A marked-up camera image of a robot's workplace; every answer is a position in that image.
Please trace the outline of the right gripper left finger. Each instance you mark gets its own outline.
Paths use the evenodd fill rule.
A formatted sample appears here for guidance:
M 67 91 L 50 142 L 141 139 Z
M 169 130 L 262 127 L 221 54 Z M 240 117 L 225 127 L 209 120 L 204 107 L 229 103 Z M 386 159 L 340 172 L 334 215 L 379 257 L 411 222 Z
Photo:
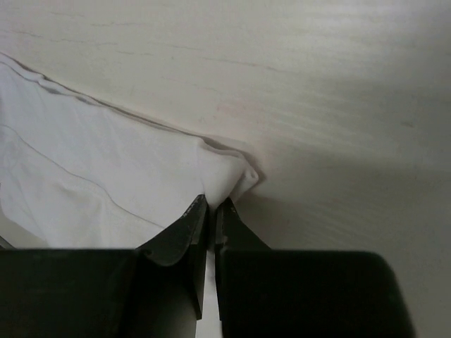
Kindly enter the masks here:
M 196 196 L 173 224 L 138 247 L 153 264 L 177 268 L 192 302 L 196 319 L 202 319 L 209 205 L 203 194 Z

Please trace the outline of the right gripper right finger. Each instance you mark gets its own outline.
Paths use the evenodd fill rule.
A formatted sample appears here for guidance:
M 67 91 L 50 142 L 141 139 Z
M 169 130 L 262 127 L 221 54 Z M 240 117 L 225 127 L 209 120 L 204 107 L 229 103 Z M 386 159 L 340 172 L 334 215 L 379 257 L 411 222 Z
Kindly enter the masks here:
M 243 223 L 235 204 L 228 197 L 216 209 L 214 223 L 214 267 L 220 320 L 223 320 L 226 309 L 224 304 L 226 293 L 223 287 L 225 269 L 221 267 L 222 254 L 230 250 L 270 251 L 271 248 Z

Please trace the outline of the white skirt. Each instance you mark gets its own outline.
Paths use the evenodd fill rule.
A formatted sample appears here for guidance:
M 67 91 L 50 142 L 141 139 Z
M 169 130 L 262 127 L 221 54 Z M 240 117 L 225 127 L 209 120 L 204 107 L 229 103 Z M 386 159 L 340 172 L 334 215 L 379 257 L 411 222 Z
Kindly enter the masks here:
M 202 195 L 259 176 L 239 152 L 156 127 L 1 57 L 1 211 L 54 248 L 135 248 Z

